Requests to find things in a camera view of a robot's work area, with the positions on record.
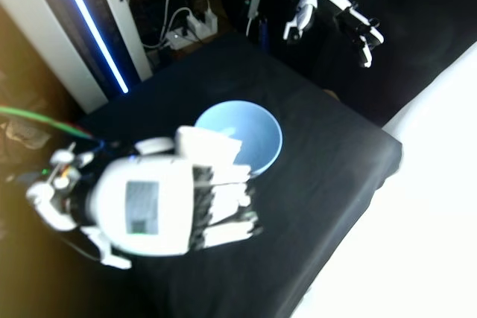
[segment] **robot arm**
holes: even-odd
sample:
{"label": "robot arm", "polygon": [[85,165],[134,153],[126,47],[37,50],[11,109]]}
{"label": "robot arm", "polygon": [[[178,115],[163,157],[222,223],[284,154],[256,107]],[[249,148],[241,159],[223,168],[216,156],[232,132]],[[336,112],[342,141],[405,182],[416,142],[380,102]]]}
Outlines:
{"label": "robot arm", "polygon": [[[175,147],[175,154],[164,154]],[[72,201],[80,169],[94,153],[73,154],[74,145],[52,156],[54,169],[27,192],[42,219],[57,231],[79,227],[102,264],[131,267],[130,255],[183,255],[261,232],[247,181],[250,166],[234,165],[241,142],[208,130],[181,127],[170,139],[136,144],[138,156],[111,162],[81,200]]]}
{"label": "robot arm", "polygon": [[377,30],[379,22],[366,18],[356,8],[357,5],[349,0],[300,0],[295,17],[285,25],[283,39],[289,42],[301,39],[316,14],[323,21],[335,24],[350,39],[358,53],[359,64],[369,68],[373,59],[371,50],[381,45],[384,37]]}

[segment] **white power adapter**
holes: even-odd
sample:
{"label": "white power adapter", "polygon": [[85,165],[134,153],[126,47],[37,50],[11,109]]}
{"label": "white power adapter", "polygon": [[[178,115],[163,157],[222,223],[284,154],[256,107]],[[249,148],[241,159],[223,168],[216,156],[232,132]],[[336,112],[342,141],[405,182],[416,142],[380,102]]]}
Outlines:
{"label": "white power adapter", "polygon": [[165,38],[173,50],[179,50],[194,42],[202,41],[217,33],[217,16],[208,8],[205,12],[205,22],[201,22],[194,15],[187,16],[187,34],[181,29],[169,31]]}

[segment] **green cable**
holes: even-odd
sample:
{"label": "green cable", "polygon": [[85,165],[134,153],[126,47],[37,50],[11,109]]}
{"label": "green cable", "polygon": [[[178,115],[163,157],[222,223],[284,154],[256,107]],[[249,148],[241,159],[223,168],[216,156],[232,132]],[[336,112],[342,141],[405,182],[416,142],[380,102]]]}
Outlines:
{"label": "green cable", "polygon": [[24,109],[0,106],[0,113],[5,115],[15,115],[17,117],[31,119],[32,121],[46,123],[54,128],[57,128],[58,130],[62,130],[63,132],[69,133],[73,136],[86,138],[86,139],[93,138],[90,134],[85,133],[82,130],[79,130],[72,126],[69,126],[68,124],[55,121],[53,118],[49,118],[46,115],[39,115],[38,113],[35,113],[35,112],[25,111]]}

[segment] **black tablecloth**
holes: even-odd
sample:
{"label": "black tablecloth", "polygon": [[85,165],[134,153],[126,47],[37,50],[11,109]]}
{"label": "black tablecloth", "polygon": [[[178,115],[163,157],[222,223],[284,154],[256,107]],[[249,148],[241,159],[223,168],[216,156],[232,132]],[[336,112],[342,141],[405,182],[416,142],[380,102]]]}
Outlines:
{"label": "black tablecloth", "polygon": [[398,166],[401,146],[244,37],[230,34],[161,71],[82,125],[106,139],[172,136],[213,104],[267,108],[278,160],[254,180],[265,231],[176,258],[140,258],[160,317],[289,317],[337,245]]}

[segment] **white backdrop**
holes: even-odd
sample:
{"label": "white backdrop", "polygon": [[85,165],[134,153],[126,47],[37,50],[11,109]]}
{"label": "white backdrop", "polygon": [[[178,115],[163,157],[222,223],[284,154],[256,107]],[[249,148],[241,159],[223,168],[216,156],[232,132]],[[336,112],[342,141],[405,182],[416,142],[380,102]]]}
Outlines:
{"label": "white backdrop", "polygon": [[293,318],[476,318],[477,43],[384,129],[400,169]]}

